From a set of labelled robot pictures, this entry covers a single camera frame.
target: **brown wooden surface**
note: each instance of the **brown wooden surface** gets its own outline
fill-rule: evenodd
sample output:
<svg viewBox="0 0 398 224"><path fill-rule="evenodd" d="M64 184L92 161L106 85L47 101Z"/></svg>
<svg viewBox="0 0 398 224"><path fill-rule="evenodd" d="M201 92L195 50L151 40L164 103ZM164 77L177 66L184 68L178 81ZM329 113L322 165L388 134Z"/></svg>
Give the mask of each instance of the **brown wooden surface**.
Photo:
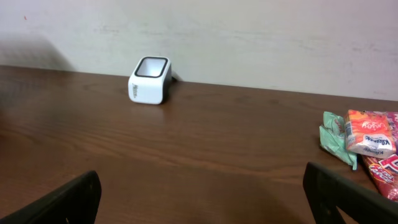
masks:
<svg viewBox="0 0 398 224"><path fill-rule="evenodd" d="M361 166L352 172L319 148L322 113L398 110L197 83L141 105L127 80L0 67L0 217L93 169L103 186L96 223L313 223L308 161L374 189Z"/></svg>

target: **red candy wrapper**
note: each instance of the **red candy wrapper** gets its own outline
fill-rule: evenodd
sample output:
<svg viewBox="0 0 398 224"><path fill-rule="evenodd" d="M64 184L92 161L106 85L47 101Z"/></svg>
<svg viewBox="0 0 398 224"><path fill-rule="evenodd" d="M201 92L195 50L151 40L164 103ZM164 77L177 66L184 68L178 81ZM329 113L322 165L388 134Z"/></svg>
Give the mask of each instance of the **red candy wrapper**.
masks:
<svg viewBox="0 0 398 224"><path fill-rule="evenodd" d="M380 193L386 198L398 202L397 154L393 154L387 159L364 155L362 157Z"/></svg>

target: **wood grain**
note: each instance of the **wood grain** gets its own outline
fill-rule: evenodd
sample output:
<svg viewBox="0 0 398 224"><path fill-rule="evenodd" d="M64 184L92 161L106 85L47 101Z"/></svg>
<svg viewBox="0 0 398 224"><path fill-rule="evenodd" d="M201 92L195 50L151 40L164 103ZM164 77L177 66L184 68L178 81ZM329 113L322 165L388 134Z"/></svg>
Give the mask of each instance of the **wood grain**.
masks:
<svg viewBox="0 0 398 224"><path fill-rule="evenodd" d="M319 148L323 111L398 102L176 83L135 104L128 77L0 67L0 217L84 171L97 223L314 223L302 188L317 162L370 189Z"/></svg>

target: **wall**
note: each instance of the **wall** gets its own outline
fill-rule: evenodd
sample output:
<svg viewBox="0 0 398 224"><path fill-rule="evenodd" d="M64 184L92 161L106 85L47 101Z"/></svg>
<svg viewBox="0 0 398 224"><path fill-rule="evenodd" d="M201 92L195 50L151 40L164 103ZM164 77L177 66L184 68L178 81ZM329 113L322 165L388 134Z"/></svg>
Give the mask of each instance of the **wall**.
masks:
<svg viewBox="0 0 398 224"><path fill-rule="evenodd" d="M396 0L0 0L0 64L398 100Z"/></svg>

